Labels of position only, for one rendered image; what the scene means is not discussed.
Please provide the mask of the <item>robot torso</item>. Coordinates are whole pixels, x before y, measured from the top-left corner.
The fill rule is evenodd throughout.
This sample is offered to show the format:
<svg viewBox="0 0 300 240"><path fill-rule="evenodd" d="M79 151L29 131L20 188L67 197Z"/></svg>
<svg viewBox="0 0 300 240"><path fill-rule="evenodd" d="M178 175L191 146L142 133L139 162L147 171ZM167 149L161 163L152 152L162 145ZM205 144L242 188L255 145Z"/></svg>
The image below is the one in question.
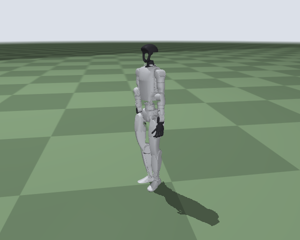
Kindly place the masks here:
<svg viewBox="0 0 300 240"><path fill-rule="evenodd" d="M139 69L138 80L139 80L139 92L140 97L144 101L145 108L142 109L142 117L145 121L149 122L152 120L153 115L157 115L158 109L155 108L155 104L152 101L156 101L155 94L158 92L157 79L154 76L154 69L160 69L156 64L150 64L150 67L145 67L144 64Z"/></svg>

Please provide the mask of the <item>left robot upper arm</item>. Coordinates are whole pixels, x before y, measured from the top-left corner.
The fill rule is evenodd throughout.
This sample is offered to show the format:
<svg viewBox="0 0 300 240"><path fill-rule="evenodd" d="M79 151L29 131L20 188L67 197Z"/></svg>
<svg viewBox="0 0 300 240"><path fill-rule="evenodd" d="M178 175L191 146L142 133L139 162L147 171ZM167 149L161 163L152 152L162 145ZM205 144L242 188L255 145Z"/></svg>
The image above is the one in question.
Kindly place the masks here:
<svg viewBox="0 0 300 240"><path fill-rule="evenodd" d="M156 78L156 85L158 92L155 93L154 98L157 101L160 101L160 94L165 94L165 77L166 72L163 69L155 68L154 69L154 77Z"/></svg>

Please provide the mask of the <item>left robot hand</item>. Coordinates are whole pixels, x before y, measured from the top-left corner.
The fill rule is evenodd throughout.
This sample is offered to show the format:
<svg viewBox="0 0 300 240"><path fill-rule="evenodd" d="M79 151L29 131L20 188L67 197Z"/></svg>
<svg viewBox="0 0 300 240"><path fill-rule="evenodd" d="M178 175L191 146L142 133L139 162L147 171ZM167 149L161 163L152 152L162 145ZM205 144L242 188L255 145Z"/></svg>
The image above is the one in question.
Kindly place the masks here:
<svg viewBox="0 0 300 240"><path fill-rule="evenodd" d="M153 134L156 131L155 136L153 136L154 138L162 137L164 134L164 126L163 126L164 122L160 122L159 116L157 117L157 123L158 124L157 124L156 128L152 132L152 134Z"/></svg>

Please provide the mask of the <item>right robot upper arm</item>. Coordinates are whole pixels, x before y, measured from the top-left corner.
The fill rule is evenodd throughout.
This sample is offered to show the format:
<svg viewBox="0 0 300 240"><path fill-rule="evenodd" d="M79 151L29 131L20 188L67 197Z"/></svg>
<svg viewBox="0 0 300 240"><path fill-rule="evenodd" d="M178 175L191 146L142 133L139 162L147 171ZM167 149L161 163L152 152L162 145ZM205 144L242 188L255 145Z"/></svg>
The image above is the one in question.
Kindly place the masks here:
<svg viewBox="0 0 300 240"><path fill-rule="evenodd" d="M137 68L136 71L135 71L137 87L135 87L135 88L133 89L134 94L137 95L137 96L140 95L140 87L139 87L139 69L140 69L140 68Z"/></svg>

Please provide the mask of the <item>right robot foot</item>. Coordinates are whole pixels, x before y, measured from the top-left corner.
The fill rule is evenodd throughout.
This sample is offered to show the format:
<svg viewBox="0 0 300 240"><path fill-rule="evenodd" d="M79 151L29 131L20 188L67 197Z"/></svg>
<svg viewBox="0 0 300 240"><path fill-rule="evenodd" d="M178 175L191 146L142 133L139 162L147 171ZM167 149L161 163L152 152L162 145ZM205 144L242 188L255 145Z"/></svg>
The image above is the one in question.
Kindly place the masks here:
<svg viewBox="0 0 300 240"><path fill-rule="evenodd" d="M154 176L153 177L152 176L151 176L151 178L149 178L148 176L146 176L146 177L138 180L137 182L140 183L140 184L152 182L154 180Z"/></svg>

